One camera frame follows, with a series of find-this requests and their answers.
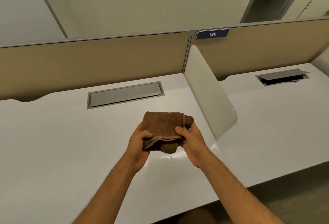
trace folded cloth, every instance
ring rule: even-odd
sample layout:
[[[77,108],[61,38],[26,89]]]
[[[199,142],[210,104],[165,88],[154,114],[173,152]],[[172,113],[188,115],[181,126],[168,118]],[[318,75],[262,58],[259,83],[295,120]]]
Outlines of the folded cloth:
[[[175,153],[183,143],[183,137],[175,131],[177,126],[190,128],[194,118],[179,112],[146,112],[143,117],[142,130],[153,134],[143,139],[143,150],[158,150],[167,154]]]

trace hand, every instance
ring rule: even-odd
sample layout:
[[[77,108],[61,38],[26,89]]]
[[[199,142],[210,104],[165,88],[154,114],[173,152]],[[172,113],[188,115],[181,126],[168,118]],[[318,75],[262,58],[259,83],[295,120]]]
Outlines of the hand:
[[[136,173],[144,166],[149,151],[143,151],[143,138],[150,138],[153,136],[149,131],[141,131],[142,123],[140,123],[134,133],[131,135],[126,152],[123,155],[123,159],[127,159],[128,162],[134,167]]]
[[[211,154],[211,151],[208,149],[199,128],[193,123],[190,130],[176,127],[175,131],[185,137],[183,148],[186,155],[195,167],[200,168],[203,159]]]

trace desk surface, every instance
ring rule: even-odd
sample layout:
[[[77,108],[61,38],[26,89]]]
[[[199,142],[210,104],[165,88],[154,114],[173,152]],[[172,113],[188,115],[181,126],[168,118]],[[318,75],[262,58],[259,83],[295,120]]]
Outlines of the desk surface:
[[[295,68],[310,78],[263,86],[255,77]],[[329,77],[312,64],[233,75],[220,85],[238,121],[217,143],[245,186],[329,160]]]
[[[165,96],[87,110],[88,92],[161,81]],[[146,111],[184,112],[220,150],[183,74],[0,101],[2,223],[70,223],[125,151]],[[151,152],[116,223],[148,224],[217,200],[181,147]]]

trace cubicle partition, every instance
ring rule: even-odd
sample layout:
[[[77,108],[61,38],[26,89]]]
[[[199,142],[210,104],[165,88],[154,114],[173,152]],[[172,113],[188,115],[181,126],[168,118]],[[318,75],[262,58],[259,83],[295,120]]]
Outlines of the cubicle partition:
[[[307,63],[329,42],[329,19],[232,27],[196,40],[196,30],[0,48],[0,100],[181,73],[196,45],[217,79]]]

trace person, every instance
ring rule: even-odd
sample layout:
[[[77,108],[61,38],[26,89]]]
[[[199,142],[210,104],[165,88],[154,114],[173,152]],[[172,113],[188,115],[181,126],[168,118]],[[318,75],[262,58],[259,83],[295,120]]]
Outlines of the person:
[[[147,130],[141,131],[141,126],[142,123],[137,126],[122,158],[73,224],[115,222],[133,177],[143,167],[150,153],[142,150],[143,138],[150,138],[153,135]],[[175,131],[184,137],[183,148],[187,157],[207,177],[234,224],[283,223],[208,149],[200,130],[194,123],[189,130],[176,127]]]

